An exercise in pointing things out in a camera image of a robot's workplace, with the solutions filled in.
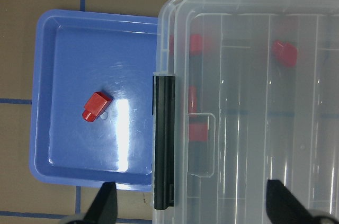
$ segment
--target black latch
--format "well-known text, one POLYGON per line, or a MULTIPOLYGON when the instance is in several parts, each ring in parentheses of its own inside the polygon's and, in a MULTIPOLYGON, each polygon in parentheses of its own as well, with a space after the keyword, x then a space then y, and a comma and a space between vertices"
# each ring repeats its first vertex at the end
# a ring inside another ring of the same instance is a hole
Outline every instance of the black latch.
POLYGON ((153 77, 155 116, 154 208, 174 203, 174 98, 175 77, 153 77))

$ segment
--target clear plastic container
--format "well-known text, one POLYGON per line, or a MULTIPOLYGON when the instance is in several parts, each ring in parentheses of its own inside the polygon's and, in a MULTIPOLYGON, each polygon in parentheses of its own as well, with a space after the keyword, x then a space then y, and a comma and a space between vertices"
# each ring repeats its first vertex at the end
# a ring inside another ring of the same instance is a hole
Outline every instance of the clear plastic container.
POLYGON ((176 77, 174 207, 153 223, 269 223, 267 179, 339 217, 338 2, 164 5, 157 72, 176 77))

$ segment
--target tiled floor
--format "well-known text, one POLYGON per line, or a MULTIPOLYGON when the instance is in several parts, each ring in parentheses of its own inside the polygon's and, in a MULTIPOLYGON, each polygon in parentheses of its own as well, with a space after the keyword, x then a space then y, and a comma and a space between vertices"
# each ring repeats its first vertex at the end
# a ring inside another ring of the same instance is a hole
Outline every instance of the tiled floor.
MULTIPOLYGON (((52 8, 157 16, 166 1, 0 0, 0 223, 57 223, 65 215, 85 211, 97 192, 44 184, 28 169, 34 38, 39 16, 52 8)), ((119 191, 118 202, 118 217, 124 222, 152 217, 151 193, 119 191)))

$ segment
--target brown tile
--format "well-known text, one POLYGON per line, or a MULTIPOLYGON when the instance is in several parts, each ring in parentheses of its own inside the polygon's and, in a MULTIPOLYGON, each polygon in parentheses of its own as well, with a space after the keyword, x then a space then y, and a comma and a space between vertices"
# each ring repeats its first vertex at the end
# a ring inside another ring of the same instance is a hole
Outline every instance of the brown tile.
POLYGON ((158 16, 161 7, 167 1, 168 0, 86 0, 86 10, 115 14, 158 16))
POLYGON ((8 224, 57 224, 58 222, 59 220, 56 219, 0 216, 0 223, 8 224))
POLYGON ((30 105, 0 104, 0 209, 73 214, 75 188, 41 183, 30 173, 30 105))
MULTIPOLYGON (((95 198, 98 189, 81 188, 81 212, 86 212, 95 198)), ((118 190, 118 218, 152 219, 152 193, 118 190)))
POLYGON ((0 0, 0 98, 31 98, 35 27, 52 8, 79 9, 79 0, 0 0))

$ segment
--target blue tray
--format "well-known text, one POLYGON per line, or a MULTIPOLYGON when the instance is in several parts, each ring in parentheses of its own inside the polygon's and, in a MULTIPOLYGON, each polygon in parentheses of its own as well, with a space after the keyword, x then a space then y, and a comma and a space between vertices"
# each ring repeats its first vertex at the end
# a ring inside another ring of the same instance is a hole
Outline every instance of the blue tray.
POLYGON ((52 10, 37 25, 30 170, 40 181, 151 190, 157 18, 52 10), (94 92, 114 98, 94 122, 94 92))

